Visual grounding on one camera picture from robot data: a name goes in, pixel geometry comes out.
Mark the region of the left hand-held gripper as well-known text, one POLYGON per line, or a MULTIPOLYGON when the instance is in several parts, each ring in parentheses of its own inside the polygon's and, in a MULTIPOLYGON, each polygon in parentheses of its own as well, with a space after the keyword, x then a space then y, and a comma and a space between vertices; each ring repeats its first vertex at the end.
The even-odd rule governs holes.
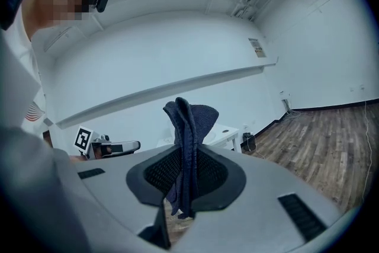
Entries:
POLYGON ((94 160, 101 159, 104 156, 133 154, 140 149, 140 142, 126 141, 110 143, 108 135, 100 135, 87 127, 79 126, 73 147, 81 153, 85 160, 94 160))

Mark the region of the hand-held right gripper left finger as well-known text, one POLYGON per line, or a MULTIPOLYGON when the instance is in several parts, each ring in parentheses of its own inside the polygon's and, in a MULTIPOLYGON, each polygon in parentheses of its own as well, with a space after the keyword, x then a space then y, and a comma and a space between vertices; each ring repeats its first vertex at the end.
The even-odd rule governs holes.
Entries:
POLYGON ((73 163, 21 129, 1 129, 7 252, 168 252, 161 207, 141 204, 115 159, 73 163))

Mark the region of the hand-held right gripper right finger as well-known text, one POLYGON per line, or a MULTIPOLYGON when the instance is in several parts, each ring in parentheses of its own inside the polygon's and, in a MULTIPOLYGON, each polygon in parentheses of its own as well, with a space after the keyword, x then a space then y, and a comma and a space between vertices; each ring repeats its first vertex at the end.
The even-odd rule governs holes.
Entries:
POLYGON ((226 209, 197 213, 175 252, 288 252, 305 244, 279 197, 296 194, 327 227, 342 212, 286 168, 261 158, 210 148, 245 172, 246 185, 226 209))

